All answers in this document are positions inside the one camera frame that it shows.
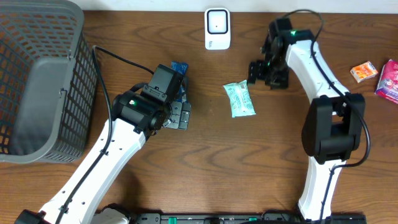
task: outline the tissue packet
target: tissue packet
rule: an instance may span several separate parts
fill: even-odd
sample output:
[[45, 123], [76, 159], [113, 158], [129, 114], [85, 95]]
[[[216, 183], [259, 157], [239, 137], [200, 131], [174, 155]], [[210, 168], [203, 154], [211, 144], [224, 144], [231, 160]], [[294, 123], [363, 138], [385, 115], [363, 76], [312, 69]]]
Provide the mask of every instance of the tissue packet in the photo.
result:
[[241, 81], [240, 83], [224, 85], [224, 89], [228, 94], [231, 103], [233, 118], [237, 116], [250, 116], [256, 114], [250, 99], [247, 80]]
[[398, 62], [389, 60], [383, 66], [375, 94], [398, 104]]

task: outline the pink box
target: pink box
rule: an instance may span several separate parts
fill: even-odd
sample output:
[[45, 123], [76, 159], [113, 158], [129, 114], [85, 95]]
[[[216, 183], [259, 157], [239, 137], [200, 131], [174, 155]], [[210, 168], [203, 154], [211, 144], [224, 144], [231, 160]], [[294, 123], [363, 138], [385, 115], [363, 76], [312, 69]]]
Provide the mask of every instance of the pink box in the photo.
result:
[[389, 60], [383, 66], [374, 93], [398, 104], [398, 62]]

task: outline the white wall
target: white wall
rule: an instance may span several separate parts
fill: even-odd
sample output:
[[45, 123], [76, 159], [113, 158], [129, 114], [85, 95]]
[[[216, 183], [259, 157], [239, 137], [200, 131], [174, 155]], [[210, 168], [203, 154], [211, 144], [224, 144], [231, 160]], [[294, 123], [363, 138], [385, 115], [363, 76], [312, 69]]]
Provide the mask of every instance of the white wall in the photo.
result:
[[223, 6], [233, 12], [398, 13], [397, 0], [70, 0], [84, 10], [200, 11]]

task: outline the orange box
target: orange box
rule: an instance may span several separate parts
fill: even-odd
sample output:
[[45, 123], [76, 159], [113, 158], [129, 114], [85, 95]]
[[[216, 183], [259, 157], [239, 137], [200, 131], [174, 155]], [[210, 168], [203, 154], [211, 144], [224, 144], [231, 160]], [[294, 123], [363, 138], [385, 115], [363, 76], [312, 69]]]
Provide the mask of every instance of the orange box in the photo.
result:
[[365, 62], [362, 65], [353, 67], [353, 69], [351, 69], [351, 74], [354, 76], [356, 81], [360, 83], [367, 78], [376, 76], [378, 72], [371, 62]]

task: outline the light blue packet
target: light blue packet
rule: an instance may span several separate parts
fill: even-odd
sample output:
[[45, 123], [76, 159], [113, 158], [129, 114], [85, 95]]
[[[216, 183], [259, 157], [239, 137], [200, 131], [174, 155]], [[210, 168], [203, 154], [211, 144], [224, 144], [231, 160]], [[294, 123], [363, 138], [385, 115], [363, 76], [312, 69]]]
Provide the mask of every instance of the light blue packet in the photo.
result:
[[231, 103], [232, 118], [256, 114], [250, 99], [247, 80], [224, 85], [224, 89]]

